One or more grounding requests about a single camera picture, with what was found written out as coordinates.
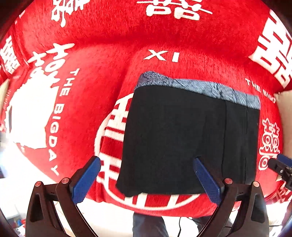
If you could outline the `black pants with grey trim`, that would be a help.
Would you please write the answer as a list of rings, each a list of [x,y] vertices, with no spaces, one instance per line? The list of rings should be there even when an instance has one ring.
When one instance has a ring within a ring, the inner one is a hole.
[[[256,176],[259,97],[220,83],[140,75],[127,116],[116,188],[125,196],[202,194],[193,159],[224,178]]]

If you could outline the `black smartphone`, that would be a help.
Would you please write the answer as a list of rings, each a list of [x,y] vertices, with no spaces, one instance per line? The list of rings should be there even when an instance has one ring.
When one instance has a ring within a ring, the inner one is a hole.
[[[11,129],[12,129],[12,106],[10,106],[9,109],[8,109],[8,129],[9,129],[9,133],[11,133]]]

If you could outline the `cream folded cloth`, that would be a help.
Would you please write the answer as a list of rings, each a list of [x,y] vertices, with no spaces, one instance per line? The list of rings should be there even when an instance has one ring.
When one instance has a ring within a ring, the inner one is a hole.
[[[32,149],[46,148],[45,127],[54,109],[59,87],[52,86],[59,78],[41,75],[27,80],[16,92],[7,109],[12,106],[12,129],[6,128],[14,143]]]

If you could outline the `red blanket with white characters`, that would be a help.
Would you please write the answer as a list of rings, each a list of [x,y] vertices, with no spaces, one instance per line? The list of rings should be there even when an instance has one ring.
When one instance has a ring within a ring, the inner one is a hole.
[[[1,80],[10,81],[1,129],[9,136],[7,108],[28,79],[59,78],[47,147],[15,143],[25,158],[59,181],[96,155],[101,171],[89,199],[149,215],[210,215],[205,192],[127,197],[116,188],[131,100],[148,71],[259,97],[253,181],[268,204],[291,200],[268,168],[284,148],[274,94],[291,90],[291,25],[266,1],[33,1],[1,40]]]

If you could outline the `beige pillow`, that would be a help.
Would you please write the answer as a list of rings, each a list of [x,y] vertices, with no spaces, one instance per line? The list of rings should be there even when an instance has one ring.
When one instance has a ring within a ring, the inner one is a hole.
[[[292,109],[292,91],[283,91],[274,94],[279,109],[282,123],[288,123],[291,120]]]

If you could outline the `person's legs in grey trousers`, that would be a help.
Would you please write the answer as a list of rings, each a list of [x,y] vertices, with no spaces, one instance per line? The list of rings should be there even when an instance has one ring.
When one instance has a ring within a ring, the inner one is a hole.
[[[203,216],[200,218],[190,218],[197,225],[198,232],[200,232],[211,216]],[[227,236],[231,228],[230,219],[227,221],[219,236]],[[157,216],[149,216],[144,214],[133,214],[133,236],[169,236],[166,229],[164,219]]]

